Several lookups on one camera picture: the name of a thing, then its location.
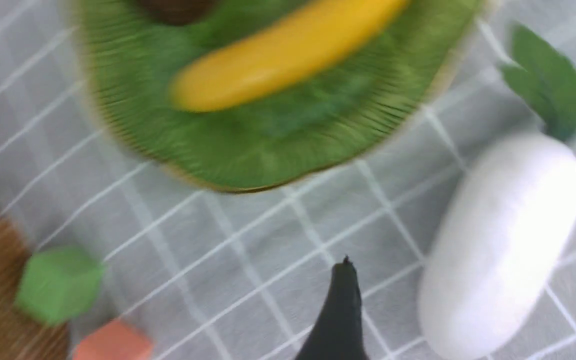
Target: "daikon radish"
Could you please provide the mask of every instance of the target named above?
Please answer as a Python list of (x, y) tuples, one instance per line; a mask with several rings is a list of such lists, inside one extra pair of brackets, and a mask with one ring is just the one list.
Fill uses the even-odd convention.
[(508, 137), (474, 164), (439, 229), (419, 321), (447, 360), (475, 360), (517, 333), (576, 223), (576, 157), (544, 134)]

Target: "pink cube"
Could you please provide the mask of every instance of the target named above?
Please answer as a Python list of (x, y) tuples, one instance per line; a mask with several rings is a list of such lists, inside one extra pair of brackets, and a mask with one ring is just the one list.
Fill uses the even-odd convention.
[(150, 339), (115, 319), (83, 339), (73, 360), (148, 360), (151, 353)]

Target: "kiwi slice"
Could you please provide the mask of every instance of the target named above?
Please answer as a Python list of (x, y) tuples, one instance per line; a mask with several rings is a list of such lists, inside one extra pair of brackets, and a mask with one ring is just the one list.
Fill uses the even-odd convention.
[(292, 182), (393, 135), (444, 78), (486, 3), (412, 0), (338, 66), (261, 100), (198, 114), (172, 108), (173, 76), (307, 0), (225, 0), (183, 27), (153, 22), (132, 1), (74, 1), (88, 84), (105, 125), (176, 174), (227, 192)]

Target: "wooden block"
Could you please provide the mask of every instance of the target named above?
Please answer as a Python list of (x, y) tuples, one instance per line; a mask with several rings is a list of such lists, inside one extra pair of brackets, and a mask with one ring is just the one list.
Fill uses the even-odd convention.
[(98, 296), (104, 267), (77, 246), (33, 255), (14, 304), (42, 324), (63, 324), (83, 314)]
[(152, 353), (150, 339), (115, 319), (86, 337), (73, 360), (148, 360)]

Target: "green leaf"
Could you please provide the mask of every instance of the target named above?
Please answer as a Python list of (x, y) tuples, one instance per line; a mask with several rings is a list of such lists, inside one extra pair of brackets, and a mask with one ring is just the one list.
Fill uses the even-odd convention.
[(503, 80), (508, 87), (520, 96), (542, 119), (553, 119), (556, 114), (548, 98), (540, 91), (539, 79), (526, 69), (503, 65)]
[(573, 63), (523, 25), (514, 30), (511, 53), (525, 72), (502, 69), (509, 87), (542, 116), (548, 134), (562, 141), (572, 136), (576, 132)]

